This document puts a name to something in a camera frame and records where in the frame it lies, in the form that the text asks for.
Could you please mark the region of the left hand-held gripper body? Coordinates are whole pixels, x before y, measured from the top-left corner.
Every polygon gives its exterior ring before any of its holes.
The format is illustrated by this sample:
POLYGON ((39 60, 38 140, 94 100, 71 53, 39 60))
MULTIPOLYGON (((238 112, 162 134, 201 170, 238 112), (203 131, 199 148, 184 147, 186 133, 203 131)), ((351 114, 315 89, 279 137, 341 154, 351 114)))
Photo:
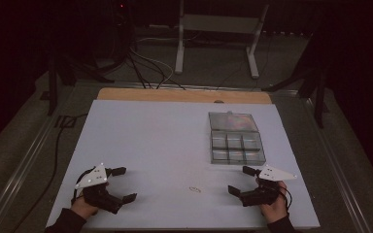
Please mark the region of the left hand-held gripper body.
POLYGON ((121 206, 121 199, 113 196, 107 190, 108 178, 112 168, 106 168, 103 163, 84 171, 75 184, 74 199, 78 191, 82 192, 87 204, 101 210, 116 214, 121 206))

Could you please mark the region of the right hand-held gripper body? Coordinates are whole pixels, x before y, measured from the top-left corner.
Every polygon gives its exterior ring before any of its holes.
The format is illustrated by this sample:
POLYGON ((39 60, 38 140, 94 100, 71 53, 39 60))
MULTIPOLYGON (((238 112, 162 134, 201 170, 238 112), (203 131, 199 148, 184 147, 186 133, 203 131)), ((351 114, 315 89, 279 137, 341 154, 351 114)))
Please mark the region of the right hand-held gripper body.
MULTIPOLYGON (((295 175, 289 172, 268 165, 261 170, 256 169, 255 177, 258 180, 258 187, 254 190, 240 193, 239 199, 244 207, 274 203, 280 194, 278 182, 297 179, 295 175)), ((289 207, 292 203, 292 196, 288 190, 286 197, 287 207, 289 207)))

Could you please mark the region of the person's right hand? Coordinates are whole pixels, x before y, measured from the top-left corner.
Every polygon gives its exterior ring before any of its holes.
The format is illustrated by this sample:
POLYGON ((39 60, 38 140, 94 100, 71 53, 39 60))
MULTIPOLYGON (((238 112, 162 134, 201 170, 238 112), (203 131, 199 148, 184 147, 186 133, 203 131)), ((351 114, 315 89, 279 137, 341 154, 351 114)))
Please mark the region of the person's right hand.
POLYGON ((287 210, 287 186, 284 182, 279 181, 278 182, 280 194, 275 200, 274 203, 267 205, 267 204, 261 204, 259 206, 261 213, 265 217, 265 220, 267 223, 273 223, 281 218, 284 218, 288 215, 287 210))

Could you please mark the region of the person's left hand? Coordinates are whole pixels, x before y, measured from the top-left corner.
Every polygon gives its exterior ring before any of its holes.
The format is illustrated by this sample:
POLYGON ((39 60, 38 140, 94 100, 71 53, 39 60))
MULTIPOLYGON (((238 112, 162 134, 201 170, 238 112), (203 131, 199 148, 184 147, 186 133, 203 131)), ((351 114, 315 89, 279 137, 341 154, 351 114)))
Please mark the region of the person's left hand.
POLYGON ((75 200, 70 210, 84 219, 89 219, 98 213, 98 208, 87 204, 83 196, 75 200))

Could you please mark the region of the clear plastic compartment box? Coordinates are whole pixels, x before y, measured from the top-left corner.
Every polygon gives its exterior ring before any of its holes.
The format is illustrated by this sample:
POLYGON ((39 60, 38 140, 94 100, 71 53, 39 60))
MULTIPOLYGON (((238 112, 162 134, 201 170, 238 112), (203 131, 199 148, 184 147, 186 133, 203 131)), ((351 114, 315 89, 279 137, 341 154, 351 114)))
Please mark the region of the clear plastic compartment box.
POLYGON ((265 164, 260 132, 251 114, 210 112, 209 120, 213 164, 265 164))

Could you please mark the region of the white table cover sheet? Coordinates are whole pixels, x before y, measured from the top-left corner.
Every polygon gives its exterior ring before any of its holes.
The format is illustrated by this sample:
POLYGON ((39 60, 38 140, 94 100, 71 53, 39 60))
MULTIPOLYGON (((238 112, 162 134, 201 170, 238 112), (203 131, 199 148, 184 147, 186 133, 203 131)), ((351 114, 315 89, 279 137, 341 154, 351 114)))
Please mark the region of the white table cover sheet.
POLYGON ((239 165, 211 162, 209 113, 251 114, 260 131, 268 165, 290 172, 289 217, 301 229, 319 226, 275 106, 96 100, 51 210, 54 223, 69 206, 79 175, 103 163, 125 167, 108 190, 136 193, 116 214, 101 211, 86 224, 96 230, 244 230, 264 227, 259 208, 244 207, 227 188, 255 186, 239 165))

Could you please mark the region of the black metal stand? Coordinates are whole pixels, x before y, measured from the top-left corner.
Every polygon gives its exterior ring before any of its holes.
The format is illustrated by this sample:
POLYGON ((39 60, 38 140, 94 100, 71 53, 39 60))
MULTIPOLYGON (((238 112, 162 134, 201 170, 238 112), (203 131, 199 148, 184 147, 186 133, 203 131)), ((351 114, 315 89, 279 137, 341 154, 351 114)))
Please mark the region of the black metal stand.
POLYGON ((53 53, 49 55, 48 61, 49 68, 49 92, 47 94, 47 99, 49 100, 49 110, 48 115, 52 116, 56 110, 58 103, 58 91, 57 91, 57 79, 60 78, 62 82, 66 85, 73 85, 77 79, 73 75, 73 68, 77 68, 79 71, 84 72, 89 75, 94 80, 100 83, 112 83, 112 80, 108 80, 101 75, 97 74, 95 71, 90 70, 82 62, 77 59, 66 55, 53 53))
POLYGON ((312 94, 315 94, 314 119, 317 125, 323 128, 323 100, 328 65, 327 41, 321 32, 315 32, 290 77, 272 86, 264 87, 262 90, 275 92, 302 80, 303 83, 297 90, 297 95, 300 98, 310 98, 312 94))

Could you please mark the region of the white metal stand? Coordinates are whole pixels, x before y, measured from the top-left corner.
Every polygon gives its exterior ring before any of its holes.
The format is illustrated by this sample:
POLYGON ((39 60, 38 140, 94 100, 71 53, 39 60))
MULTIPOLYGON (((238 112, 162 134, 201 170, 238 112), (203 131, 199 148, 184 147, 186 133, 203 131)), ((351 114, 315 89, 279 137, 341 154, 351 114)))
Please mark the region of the white metal stand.
POLYGON ((246 57, 253 79, 258 79, 260 73, 255 60, 255 49, 260 38, 263 24, 269 9, 265 4, 257 17, 226 17, 210 15, 194 15, 185 12, 185 0, 180 0, 179 7, 179 38, 175 61, 175 73, 182 74, 184 68, 185 38, 186 30, 198 32, 222 32, 251 34, 254 39, 246 47, 246 57))

